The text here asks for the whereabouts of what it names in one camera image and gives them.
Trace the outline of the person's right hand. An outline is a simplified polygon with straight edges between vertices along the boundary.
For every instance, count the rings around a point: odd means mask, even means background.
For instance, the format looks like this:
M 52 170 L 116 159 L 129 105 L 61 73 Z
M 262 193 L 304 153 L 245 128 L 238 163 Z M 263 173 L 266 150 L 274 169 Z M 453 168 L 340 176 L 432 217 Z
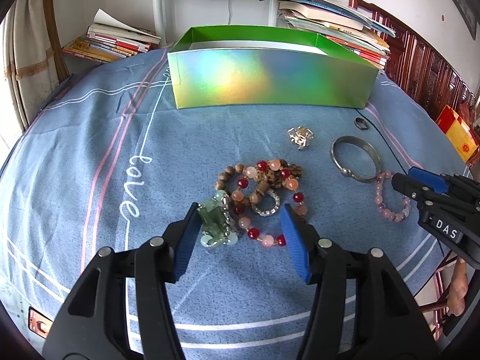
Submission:
M 448 292 L 448 309 L 455 316 L 460 316 L 465 311 L 465 295 L 467 291 L 467 265 L 463 258 L 457 258 Z

